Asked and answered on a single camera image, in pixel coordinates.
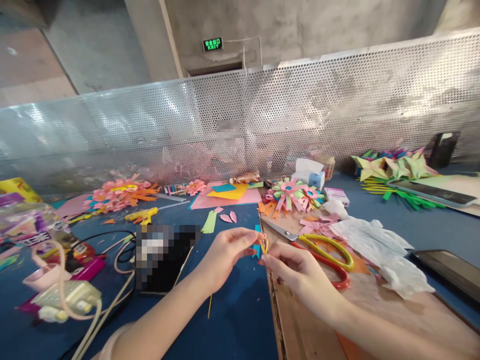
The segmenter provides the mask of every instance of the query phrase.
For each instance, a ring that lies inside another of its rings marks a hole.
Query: yellow scissors handle
[[[346,263],[338,261],[336,258],[330,256],[328,253],[323,251],[321,248],[319,248],[317,245],[315,245],[312,241],[310,241],[308,238],[311,239],[318,239],[318,240],[323,240],[329,244],[332,244],[340,253],[342,256],[345,258]],[[305,236],[300,235],[298,239],[305,244],[307,244],[310,248],[312,248],[318,255],[323,256],[324,258],[330,260],[332,263],[337,264],[338,266],[344,268],[348,272],[352,271],[354,269],[354,260],[352,259],[352,256],[349,254],[347,250],[343,246],[341,246],[339,243],[337,243],[335,240],[332,240],[329,237],[322,236],[322,235],[317,235],[317,234],[305,234]]]

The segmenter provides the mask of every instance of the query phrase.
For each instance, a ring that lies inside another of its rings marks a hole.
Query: small box
[[[330,200],[330,199],[337,199],[337,200],[341,201],[341,203],[343,204],[344,207],[346,207],[346,208],[349,207],[350,200],[347,197],[347,195],[345,195],[345,193],[342,189],[335,189],[335,188],[332,188],[332,187],[326,187],[326,188],[323,189],[323,192],[325,192],[325,197],[326,197],[327,201]]]

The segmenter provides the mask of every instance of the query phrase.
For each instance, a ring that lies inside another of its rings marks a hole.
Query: wooden stick
[[[210,295],[210,305],[208,305],[208,317],[207,317],[207,319],[210,319],[210,308],[212,307],[212,296],[213,296],[213,294]]]

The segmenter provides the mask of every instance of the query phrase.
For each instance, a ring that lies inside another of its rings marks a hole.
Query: blue table
[[[480,267],[480,218],[451,209],[410,210],[403,203],[391,198],[387,203],[381,196],[361,191],[352,177],[335,174],[329,187],[344,189],[350,199],[348,213],[354,217],[371,221],[378,219],[383,226],[405,238],[417,250],[444,249],[451,251],[477,267]],[[142,203],[140,208],[171,204],[171,200],[160,199],[155,203]],[[154,222],[163,224],[203,225],[210,209],[186,210],[187,204],[163,210],[153,217]],[[238,226],[254,229],[259,223],[256,204],[226,206],[237,214]],[[130,211],[115,214],[116,219]],[[110,216],[99,216],[73,226],[72,231],[79,238],[117,229],[135,231],[135,225],[118,221],[116,225],[101,225]],[[215,232],[228,229],[235,224],[217,218]],[[111,236],[90,240],[99,251],[121,239]],[[198,246],[192,251],[183,272],[188,274],[201,260],[215,234],[202,235]],[[111,265],[114,253],[108,259]],[[58,359],[72,344],[86,332],[89,321],[69,320],[65,324],[41,323],[32,326],[29,315],[13,310],[15,306],[33,296],[22,283],[22,279],[35,270],[29,252],[22,252],[25,258],[20,266],[11,265],[0,272],[0,287],[5,294],[1,298],[0,319],[2,333],[0,346],[3,359]],[[439,294],[480,328],[480,315],[461,302],[441,284],[428,278]],[[125,275],[117,274],[107,266],[93,281],[102,291],[103,303],[110,304],[125,281]],[[158,297],[136,294],[121,315],[106,326],[93,341],[85,358],[96,354],[108,337],[121,325],[133,322],[154,306]],[[207,320],[208,301],[192,318],[185,330],[174,342],[165,359],[183,359],[187,356],[199,359],[277,359],[277,345],[274,333],[270,295],[266,284],[265,270],[253,259],[240,260],[228,278],[225,286],[213,295],[210,319]]]

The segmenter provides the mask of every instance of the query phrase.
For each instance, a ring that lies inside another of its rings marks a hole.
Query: scissors blade
[[[263,217],[261,217],[261,220],[265,224],[267,224],[269,227],[271,227],[273,230],[275,230],[277,233],[279,233],[280,235],[288,239],[289,241],[294,242],[295,240],[298,239],[298,236],[296,234],[285,230],[283,227],[278,226],[277,224],[271,222],[270,220],[267,220]]]

